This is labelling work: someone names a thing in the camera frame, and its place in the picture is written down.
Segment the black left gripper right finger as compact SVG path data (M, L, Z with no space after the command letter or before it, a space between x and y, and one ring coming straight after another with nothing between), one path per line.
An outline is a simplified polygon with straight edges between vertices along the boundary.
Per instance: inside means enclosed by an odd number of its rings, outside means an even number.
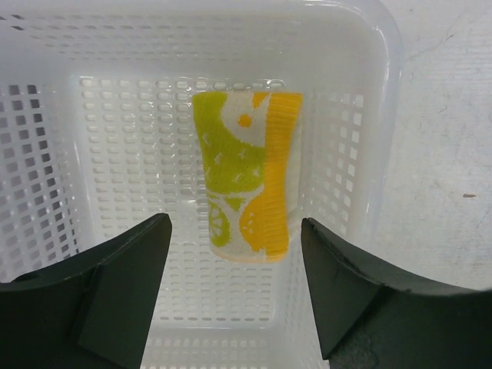
M489 368L491 292L410 273L312 218L301 246L321 356L332 368Z

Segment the yellow green patterned towel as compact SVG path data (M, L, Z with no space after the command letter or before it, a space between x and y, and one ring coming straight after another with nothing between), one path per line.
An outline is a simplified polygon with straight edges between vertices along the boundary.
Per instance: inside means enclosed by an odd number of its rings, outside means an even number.
M288 91L203 91L192 98L212 251L249 263L288 252L297 209L295 145L303 97Z

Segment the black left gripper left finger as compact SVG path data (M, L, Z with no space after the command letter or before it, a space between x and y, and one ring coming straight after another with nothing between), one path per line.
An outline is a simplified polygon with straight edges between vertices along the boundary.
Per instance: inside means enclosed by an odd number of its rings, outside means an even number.
M157 214L1 286L3 368L138 368L171 240Z

